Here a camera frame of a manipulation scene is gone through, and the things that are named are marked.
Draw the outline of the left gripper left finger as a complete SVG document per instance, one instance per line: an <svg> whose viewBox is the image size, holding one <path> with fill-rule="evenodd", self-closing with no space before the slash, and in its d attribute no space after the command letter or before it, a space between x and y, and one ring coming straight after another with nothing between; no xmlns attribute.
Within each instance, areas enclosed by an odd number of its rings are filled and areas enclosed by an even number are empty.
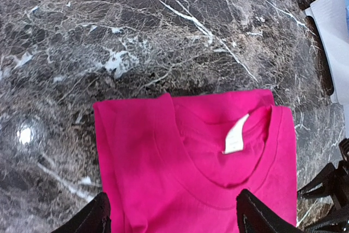
<svg viewBox="0 0 349 233"><path fill-rule="evenodd" d="M111 206L107 194L101 192L52 233L110 233L110 213Z"/></svg>

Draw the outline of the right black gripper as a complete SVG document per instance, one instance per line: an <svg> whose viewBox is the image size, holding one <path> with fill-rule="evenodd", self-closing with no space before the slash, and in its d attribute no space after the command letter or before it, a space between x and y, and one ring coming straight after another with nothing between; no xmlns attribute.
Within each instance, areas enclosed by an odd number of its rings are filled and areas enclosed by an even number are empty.
<svg viewBox="0 0 349 233"><path fill-rule="evenodd" d="M342 160L335 168L328 163L308 184L297 191L297 199L318 199L330 196L343 200L341 177L348 177L348 138L339 143ZM305 228L305 232L348 232L348 212L336 211Z"/></svg>

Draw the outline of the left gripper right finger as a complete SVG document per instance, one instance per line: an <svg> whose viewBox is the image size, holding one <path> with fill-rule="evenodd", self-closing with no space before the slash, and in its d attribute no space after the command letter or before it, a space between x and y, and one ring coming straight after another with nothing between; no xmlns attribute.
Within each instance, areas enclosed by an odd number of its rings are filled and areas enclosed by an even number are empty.
<svg viewBox="0 0 349 233"><path fill-rule="evenodd" d="M237 196L237 223L239 232L295 233L299 229L280 218L247 189Z"/></svg>

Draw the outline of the red t-shirt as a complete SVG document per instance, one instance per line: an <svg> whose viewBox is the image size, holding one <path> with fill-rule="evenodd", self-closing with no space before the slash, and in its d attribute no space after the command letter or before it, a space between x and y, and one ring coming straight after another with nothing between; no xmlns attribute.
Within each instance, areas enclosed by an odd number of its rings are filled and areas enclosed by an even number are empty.
<svg viewBox="0 0 349 233"><path fill-rule="evenodd" d="M94 104L112 232L237 232L247 189L292 225L296 134L267 89Z"/></svg>

